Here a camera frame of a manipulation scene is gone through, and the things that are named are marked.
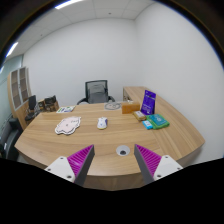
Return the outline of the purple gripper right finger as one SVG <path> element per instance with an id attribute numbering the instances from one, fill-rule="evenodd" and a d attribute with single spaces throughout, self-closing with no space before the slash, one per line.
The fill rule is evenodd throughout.
<path id="1" fill-rule="evenodd" d="M 160 180 L 182 169 L 182 166 L 169 155 L 160 156 L 140 145 L 135 145 L 134 155 L 145 184 Z"/>

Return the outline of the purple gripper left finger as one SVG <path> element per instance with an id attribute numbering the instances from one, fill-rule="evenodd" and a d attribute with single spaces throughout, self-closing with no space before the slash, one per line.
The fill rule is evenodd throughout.
<path id="1" fill-rule="evenodd" d="M 90 145 L 69 157 L 60 156 L 46 168 L 46 171 L 82 186 L 94 155 L 94 146 Z"/>

